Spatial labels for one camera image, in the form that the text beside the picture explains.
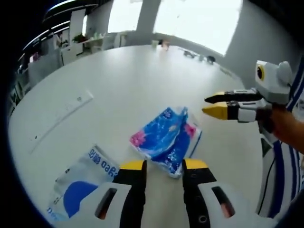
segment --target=white table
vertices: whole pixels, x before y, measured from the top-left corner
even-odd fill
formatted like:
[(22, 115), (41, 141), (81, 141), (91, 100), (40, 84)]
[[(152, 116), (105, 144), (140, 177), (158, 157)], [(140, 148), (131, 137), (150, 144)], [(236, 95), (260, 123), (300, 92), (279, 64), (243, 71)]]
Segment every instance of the white table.
[[(97, 143), (117, 162), (138, 159), (129, 137), (167, 106), (187, 106), (203, 135), (194, 158), (203, 159), (219, 181), (231, 184), (256, 209), (262, 182), (262, 150), (256, 123), (220, 121), (204, 115), (204, 98), (242, 89), (240, 80), (187, 58), (177, 47), (122, 47), (64, 66), (42, 80), (20, 102), (9, 124), (18, 174), (37, 208), (46, 214), (55, 179)], [(58, 102), (88, 90), (94, 99), (55, 127), (35, 148), (26, 135), (47, 121)], [(181, 179), (148, 166), (142, 227), (189, 227)]]

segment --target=robotic hand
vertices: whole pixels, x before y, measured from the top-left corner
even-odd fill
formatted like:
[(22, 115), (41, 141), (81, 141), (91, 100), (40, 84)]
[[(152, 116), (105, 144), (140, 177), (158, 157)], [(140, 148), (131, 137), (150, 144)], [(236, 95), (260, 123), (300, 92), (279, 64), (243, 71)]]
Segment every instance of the robotic hand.
[(263, 122), (262, 133), (274, 143), (270, 120), (274, 105), (286, 106), (289, 102), (292, 71), (288, 62), (279, 65), (257, 61), (256, 87), (249, 90), (219, 92), (205, 99), (213, 105), (203, 112), (221, 120), (238, 120), (240, 123)]
[[(57, 222), (55, 227), (140, 228), (146, 163), (134, 161), (121, 166), (112, 183), (105, 183), (89, 194), (73, 217)], [(182, 166), (190, 228), (273, 228), (277, 224), (251, 211), (249, 202), (230, 186), (217, 182), (203, 161), (185, 159)]]

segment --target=plastic bag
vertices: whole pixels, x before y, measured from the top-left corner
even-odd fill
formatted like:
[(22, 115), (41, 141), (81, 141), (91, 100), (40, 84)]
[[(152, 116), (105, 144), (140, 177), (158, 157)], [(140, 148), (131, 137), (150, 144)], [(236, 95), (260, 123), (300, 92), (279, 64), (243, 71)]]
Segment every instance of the plastic bag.
[(79, 211), (83, 198), (104, 182), (112, 182), (119, 166), (94, 146), (55, 181), (47, 212), (48, 220), (68, 220)]
[(168, 107), (132, 135), (130, 142), (140, 154), (178, 178), (182, 160), (192, 156), (201, 134), (186, 107)]

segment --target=window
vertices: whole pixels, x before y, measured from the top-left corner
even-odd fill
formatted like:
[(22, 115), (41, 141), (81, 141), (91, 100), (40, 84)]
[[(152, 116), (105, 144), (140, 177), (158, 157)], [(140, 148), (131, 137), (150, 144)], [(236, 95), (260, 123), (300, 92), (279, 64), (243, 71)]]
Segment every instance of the window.
[(114, 0), (108, 32), (136, 30), (142, 3), (142, 0)]
[(154, 33), (180, 37), (225, 55), (241, 4), (242, 0), (163, 0)]
[(84, 20), (82, 22), (82, 35), (86, 36), (86, 22), (87, 22), (87, 15), (85, 15)]

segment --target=person's arm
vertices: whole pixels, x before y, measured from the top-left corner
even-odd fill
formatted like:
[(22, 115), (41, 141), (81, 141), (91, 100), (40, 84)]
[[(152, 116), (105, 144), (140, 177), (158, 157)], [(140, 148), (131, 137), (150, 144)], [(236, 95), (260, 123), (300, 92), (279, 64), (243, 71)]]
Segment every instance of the person's arm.
[(279, 108), (273, 109), (271, 119), (275, 127), (275, 137), (304, 154), (304, 123), (286, 109)]

